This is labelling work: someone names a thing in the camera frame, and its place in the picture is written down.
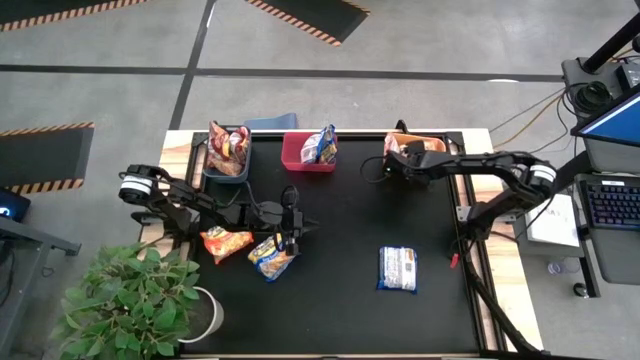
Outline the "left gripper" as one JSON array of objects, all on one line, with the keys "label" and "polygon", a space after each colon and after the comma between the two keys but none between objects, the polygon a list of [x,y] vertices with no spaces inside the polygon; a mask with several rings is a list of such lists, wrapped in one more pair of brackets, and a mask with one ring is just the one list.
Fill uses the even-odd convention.
[{"label": "left gripper", "polygon": [[296,239],[302,234],[319,229],[319,222],[303,220],[301,230],[301,210],[297,207],[299,192],[294,185],[288,185],[280,195],[280,202],[265,201],[259,204],[259,218],[274,232],[276,249],[288,256],[300,253]]}]

